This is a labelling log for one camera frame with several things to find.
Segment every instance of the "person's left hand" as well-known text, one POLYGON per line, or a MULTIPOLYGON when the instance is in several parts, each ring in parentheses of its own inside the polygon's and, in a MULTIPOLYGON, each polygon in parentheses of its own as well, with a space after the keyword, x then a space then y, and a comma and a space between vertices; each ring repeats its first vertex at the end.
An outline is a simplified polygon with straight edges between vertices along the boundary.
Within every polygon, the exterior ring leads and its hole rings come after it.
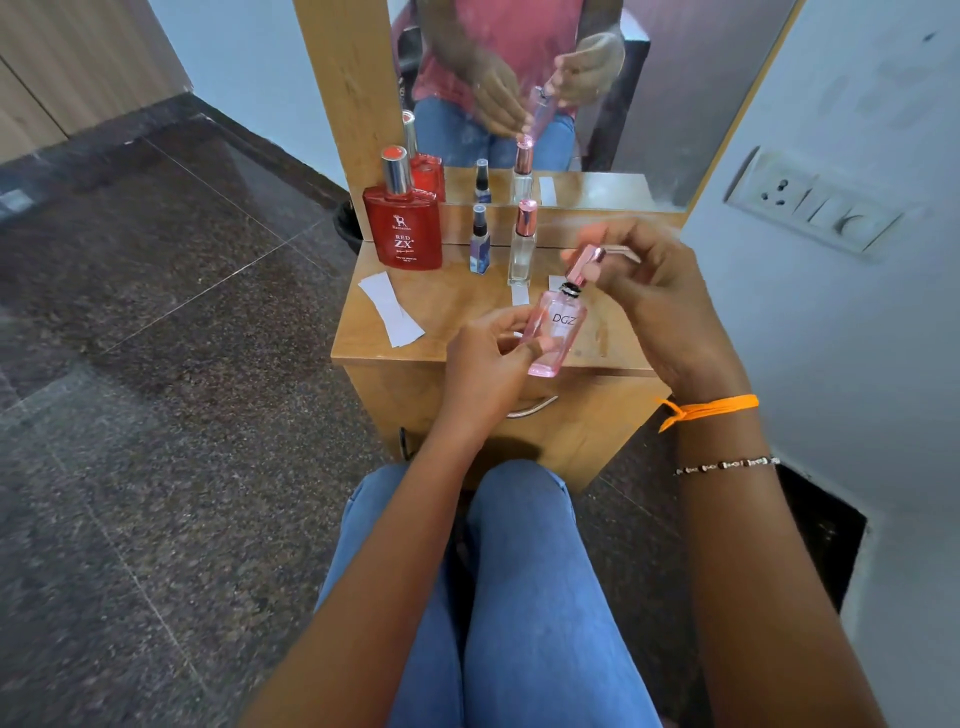
POLYGON ((625 58, 620 33, 587 36, 577 43, 576 51, 556 58, 557 71, 545 91, 560 96, 561 107, 592 104, 610 90, 625 58))
POLYGON ((556 348, 549 336, 519 344, 531 305, 498 308, 471 321, 446 345, 444 403, 435 427, 480 447, 516 404, 530 365, 556 348))

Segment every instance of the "person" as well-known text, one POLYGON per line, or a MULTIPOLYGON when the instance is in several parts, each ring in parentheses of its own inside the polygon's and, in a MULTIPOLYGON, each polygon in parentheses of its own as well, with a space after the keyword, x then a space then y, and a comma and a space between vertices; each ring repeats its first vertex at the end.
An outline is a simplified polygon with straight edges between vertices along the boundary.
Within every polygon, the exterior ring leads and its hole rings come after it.
MULTIPOLYGON (((623 306, 679 404, 748 395, 750 381, 696 257, 643 220, 585 228, 626 245, 588 277, 623 306)), ((514 461, 467 514, 476 592, 461 660, 438 571, 461 481, 550 341, 504 352, 528 306, 464 326, 443 404, 407 466, 369 475, 306 631, 244 725, 659 726, 590 566, 563 482, 514 461)), ((755 408, 679 422, 684 467, 769 452, 755 408)), ((694 613, 718 726, 880 726, 883 718, 768 465, 680 478, 694 613)))
POLYGON ((564 171, 572 111, 610 89, 625 50, 623 0, 419 0, 425 39, 413 88, 420 151, 448 167, 513 167, 529 131, 531 89, 561 108, 534 148, 534 169, 564 171))

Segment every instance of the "drawer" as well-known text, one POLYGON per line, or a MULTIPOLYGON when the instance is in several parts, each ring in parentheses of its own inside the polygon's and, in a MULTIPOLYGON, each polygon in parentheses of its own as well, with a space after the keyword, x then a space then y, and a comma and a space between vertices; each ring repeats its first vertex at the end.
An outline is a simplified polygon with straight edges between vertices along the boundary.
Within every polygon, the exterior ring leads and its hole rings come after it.
MULTIPOLYGON (((401 459, 401 427, 407 432, 408 450, 415 452, 440 409, 443 367, 391 361, 345 369, 394 459, 401 459)), ((557 398, 533 414, 498 425, 464 486, 475 488, 493 466, 522 457, 557 473, 572 492, 583 490, 657 410, 657 399, 669 393, 654 376, 530 376, 515 411, 557 398)))

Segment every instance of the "mirror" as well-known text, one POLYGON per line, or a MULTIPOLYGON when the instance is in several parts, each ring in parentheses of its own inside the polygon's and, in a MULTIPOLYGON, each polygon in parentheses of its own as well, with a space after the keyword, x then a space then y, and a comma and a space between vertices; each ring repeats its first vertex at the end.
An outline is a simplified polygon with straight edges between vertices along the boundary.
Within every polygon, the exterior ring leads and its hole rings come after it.
POLYGON ((485 158, 509 204, 526 135, 542 205, 662 212, 690 204, 794 2, 387 0, 400 102, 448 202, 473 202, 485 158))

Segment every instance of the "pink shirt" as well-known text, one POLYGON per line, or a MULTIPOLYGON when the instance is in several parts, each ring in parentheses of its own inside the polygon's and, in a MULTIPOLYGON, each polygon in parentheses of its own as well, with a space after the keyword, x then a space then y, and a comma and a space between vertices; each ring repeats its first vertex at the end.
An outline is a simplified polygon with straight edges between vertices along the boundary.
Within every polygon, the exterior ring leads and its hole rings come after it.
MULTIPOLYGON (((522 98, 553 75, 554 59, 577 45, 583 0, 455 0, 457 18, 467 35, 514 69, 522 98)), ((465 111, 473 92, 448 71, 429 46, 414 84, 414 100, 439 96, 465 111)))

